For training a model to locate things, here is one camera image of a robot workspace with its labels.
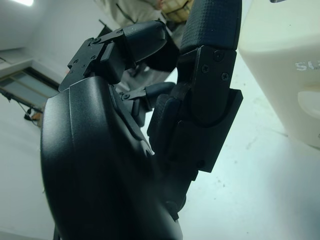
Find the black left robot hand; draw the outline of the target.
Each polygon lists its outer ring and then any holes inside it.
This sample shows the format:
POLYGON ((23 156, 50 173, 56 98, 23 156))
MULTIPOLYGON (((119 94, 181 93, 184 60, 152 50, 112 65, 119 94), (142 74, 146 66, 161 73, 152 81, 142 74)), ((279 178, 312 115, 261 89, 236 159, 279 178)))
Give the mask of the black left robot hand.
POLYGON ((167 41, 159 20, 87 39, 45 104, 44 190, 62 240, 181 240, 179 211, 211 172, 243 100, 232 89, 240 0, 196 0, 176 83, 118 93, 123 73, 167 41))

